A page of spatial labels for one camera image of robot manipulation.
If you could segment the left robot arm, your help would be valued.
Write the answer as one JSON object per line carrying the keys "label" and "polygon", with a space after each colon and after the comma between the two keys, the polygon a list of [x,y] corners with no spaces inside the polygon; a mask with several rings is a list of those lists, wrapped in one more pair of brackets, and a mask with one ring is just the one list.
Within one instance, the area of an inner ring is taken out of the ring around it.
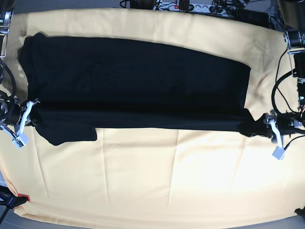
{"label": "left robot arm", "polygon": [[[283,18],[284,40],[289,59],[293,58],[295,67],[280,78],[275,79],[271,93],[272,113],[266,117],[266,125],[271,128],[271,138],[275,138],[278,146],[274,154],[284,154],[290,143],[284,146],[285,135],[300,134],[305,131],[299,126],[305,125],[305,2],[303,0],[279,0],[278,6]],[[279,85],[289,76],[297,79],[298,111],[282,113],[276,106],[275,93],[280,92]]]}

